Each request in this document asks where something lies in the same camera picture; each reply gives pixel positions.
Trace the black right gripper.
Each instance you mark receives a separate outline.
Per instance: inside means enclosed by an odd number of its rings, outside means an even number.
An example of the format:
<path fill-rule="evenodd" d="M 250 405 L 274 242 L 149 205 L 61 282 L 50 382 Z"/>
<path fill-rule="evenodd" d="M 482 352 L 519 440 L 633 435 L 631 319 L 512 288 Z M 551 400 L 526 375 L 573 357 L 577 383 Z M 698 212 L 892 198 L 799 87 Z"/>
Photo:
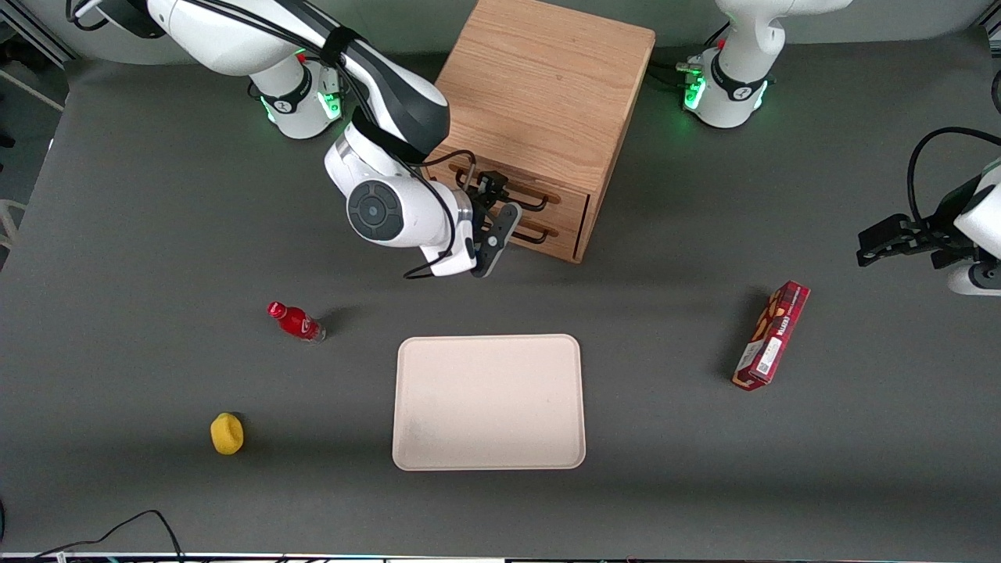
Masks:
<path fill-rule="evenodd" d="M 479 172 L 475 179 L 472 179 L 471 172 L 455 174 L 457 187 L 471 200 L 472 231 L 475 238 L 482 238 L 489 212 L 493 213 L 511 202 L 510 192 L 507 190 L 509 181 L 508 176 L 500 172 Z"/>

